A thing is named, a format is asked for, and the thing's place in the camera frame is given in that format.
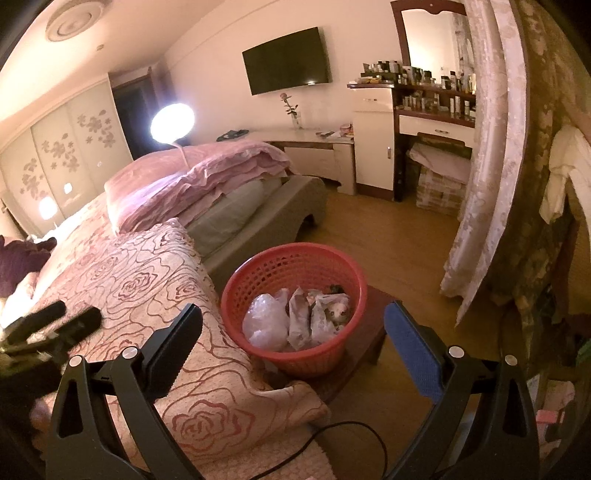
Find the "red plastic basket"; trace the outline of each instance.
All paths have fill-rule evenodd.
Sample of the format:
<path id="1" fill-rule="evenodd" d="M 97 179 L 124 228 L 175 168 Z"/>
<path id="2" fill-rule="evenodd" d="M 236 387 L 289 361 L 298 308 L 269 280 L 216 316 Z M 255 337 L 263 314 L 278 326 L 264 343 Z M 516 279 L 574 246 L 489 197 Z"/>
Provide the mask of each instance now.
<path id="1" fill-rule="evenodd" d="M 301 352 L 267 352 L 252 346 L 242 333 L 242 321 L 253 299 L 297 287 L 328 292 L 339 284 L 351 298 L 353 314 L 346 327 L 330 342 Z M 242 265 L 222 294 L 222 319 L 236 344 L 251 355 L 274 363 L 297 378 L 319 377 L 332 370 L 345 353 L 345 342 L 359 326 L 367 300 L 367 282 L 358 264 L 348 255 L 325 245 L 280 245 L 259 253 Z"/>

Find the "silver screw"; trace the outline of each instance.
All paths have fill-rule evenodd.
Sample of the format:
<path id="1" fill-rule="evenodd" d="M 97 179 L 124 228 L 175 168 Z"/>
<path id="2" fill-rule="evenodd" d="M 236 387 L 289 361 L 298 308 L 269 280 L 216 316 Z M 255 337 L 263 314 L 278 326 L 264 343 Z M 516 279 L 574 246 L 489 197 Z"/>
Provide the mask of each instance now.
<path id="1" fill-rule="evenodd" d="M 464 349 L 461 346 L 451 346 L 449 348 L 449 354 L 453 358 L 462 358 L 464 356 Z"/>
<path id="2" fill-rule="evenodd" d="M 82 357 L 80 355 L 73 356 L 70 358 L 70 366 L 77 367 L 82 363 Z"/>
<path id="3" fill-rule="evenodd" d="M 123 358 L 129 360 L 138 354 L 138 349 L 134 346 L 129 346 L 123 350 Z"/>
<path id="4" fill-rule="evenodd" d="M 505 362 L 507 362 L 507 365 L 510 365 L 512 367 L 517 365 L 517 359 L 514 355 L 505 355 Z"/>

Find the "sliding wardrobe door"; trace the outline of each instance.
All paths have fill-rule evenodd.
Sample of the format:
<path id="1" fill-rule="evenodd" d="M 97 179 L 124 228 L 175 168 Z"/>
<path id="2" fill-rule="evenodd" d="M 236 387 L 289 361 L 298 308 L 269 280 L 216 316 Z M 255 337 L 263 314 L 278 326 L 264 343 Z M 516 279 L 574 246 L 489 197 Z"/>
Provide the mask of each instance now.
<path id="1" fill-rule="evenodd" d="M 102 82 L 66 104 L 70 125 L 98 193 L 133 159 L 115 110 L 111 84 Z"/>
<path id="2" fill-rule="evenodd" d="M 68 218 L 94 199 L 97 191 L 81 158 L 66 106 L 39 120 L 31 132 L 57 206 Z"/>
<path id="3" fill-rule="evenodd" d="M 49 220 L 41 218 L 39 202 L 45 197 L 51 197 L 55 201 L 57 199 L 49 188 L 30 130 L 25 130 L 0 154 L 0 170 L 11 199 L 16 201 L 22 213 L 36 227 L 35 231 L 27 233 L 44 235 L 54 228 L 54 223 L 59 225 L 64 221 L 59 211 Z M 20 223 L 24 228 L 26 222 Z"/>

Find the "wall-mounted tv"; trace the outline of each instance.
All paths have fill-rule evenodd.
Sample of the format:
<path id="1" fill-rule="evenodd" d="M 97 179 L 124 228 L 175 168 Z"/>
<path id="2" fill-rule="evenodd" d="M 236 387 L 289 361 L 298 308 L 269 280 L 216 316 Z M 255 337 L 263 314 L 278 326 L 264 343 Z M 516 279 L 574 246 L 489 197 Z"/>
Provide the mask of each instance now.
<path id="1" fill-rule="evenodd" d="M 318 27 L 276 38 L 242 52 L 253 95 L 329 83 L 329 64 Z"/>

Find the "folded pink blanket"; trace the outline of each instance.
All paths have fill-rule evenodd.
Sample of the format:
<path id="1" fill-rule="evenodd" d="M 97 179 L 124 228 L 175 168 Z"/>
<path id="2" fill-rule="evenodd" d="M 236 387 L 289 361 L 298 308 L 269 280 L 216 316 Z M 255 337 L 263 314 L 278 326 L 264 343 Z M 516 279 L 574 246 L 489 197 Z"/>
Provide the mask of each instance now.
<path id="1" fill-rule="evenodd" d="M 178 216 L 183 226 L 247 181 L 285 175 L 289 158 L 263 142 L 173 148 L 137 159 L 105 183 L 115 233 L 139 232 Z"/>

